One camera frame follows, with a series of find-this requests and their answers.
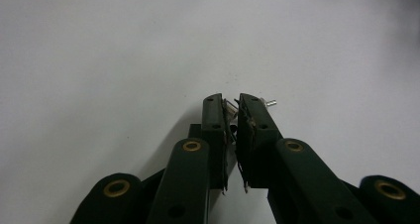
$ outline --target metal pin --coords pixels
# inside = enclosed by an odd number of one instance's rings
[[[262,101],[262,104],[265,106],[265,108],[268,108],[277,104],[277,101],[275,100],[265,101],[265,99],[263,98],[260,98],[260,100]]]
[[[229,120],[234,120],[238,116],[238,108],[229,100],[225,99],[225,101],[226,101],[226,111],[229,114]]]

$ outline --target white background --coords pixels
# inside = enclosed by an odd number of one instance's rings
[[[217,92],[276,99],[351,184],[420,192],[419,78],[420,0],[0,0],[0,223],[68,223],[102,177],[160,170]],[[209,223],[274,223],[229,187]]]

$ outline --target small metal part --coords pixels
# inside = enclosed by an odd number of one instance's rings
[[[386,197],[389,197],[395,200],[404,200],[406,198],[405,192],[401,188],[395,186],[394,184],[390,182],[378,180],[374,184],[374,187],[380,194]]]
[[[265,106],[265,108],[268,108],[268,107],[271,107],[271,106],[274,106],[274,105],[276,105],[276,104],[277,104],[277,101],[275,101],[275,100],[265,101],[265,99],[260,98],[260,101],[261,101],[261,102],[262,102],[262,104]]]
[[[238,107],[231,103],[229,100],[226,101],[226,111],[230,121],[234,120],[238,116]]]
[[[124,179],[114,180],[104,188],[104,194],[108,197],[118,197],[130,189],[130,183]]]
[[[301,152],[303,151],[303,146],[299,143],[293,141],[287,141],[285,143],[286,147],[292,152]]]
[[[182,148],[187,152],[196,152],[201,149],[201,144],[198,142],[186,142]]]

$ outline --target white surface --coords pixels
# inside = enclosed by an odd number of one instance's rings
[[[277,99],[340,178],[420,192],[420,0],[0,0],[0,223],[68,223],[146,178],[222,92]],[[237,171],[210,223],[274,223]]]

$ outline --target screw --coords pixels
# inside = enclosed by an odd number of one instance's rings
[[[262,104],[265,106],[265,108],[268,108],[277,104],[275,100],[265,101],[265,99],[263,98],[260,98],[260,100],[262,101]]]

